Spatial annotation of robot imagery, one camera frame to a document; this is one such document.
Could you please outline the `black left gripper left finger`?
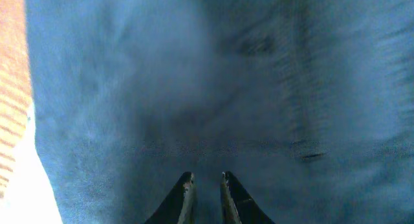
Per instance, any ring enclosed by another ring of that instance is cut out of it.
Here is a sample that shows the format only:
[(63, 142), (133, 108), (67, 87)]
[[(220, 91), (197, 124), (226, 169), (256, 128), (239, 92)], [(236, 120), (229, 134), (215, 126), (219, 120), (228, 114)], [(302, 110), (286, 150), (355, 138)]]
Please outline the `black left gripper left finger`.
[(192, 172), (184, 172), (144, 224), (194, 224), (197, 189)]

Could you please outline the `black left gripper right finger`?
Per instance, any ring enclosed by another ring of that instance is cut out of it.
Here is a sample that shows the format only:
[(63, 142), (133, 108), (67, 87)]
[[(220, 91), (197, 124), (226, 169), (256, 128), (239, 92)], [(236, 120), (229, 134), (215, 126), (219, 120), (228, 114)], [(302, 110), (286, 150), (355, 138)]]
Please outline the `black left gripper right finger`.
[(220, 192), (223, 224), (275, 224), (232, 172), (222, 173)]

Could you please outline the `dark blue trousers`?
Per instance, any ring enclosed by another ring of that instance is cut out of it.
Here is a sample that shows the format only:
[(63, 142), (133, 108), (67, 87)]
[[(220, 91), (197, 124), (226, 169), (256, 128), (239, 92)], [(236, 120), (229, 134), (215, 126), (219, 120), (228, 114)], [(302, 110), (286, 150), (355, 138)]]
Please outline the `dark blue trousers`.
[(413, 0), (25, 0), (64, 223), (142, 223), (230, 171), (276, 223), (413, 222)]

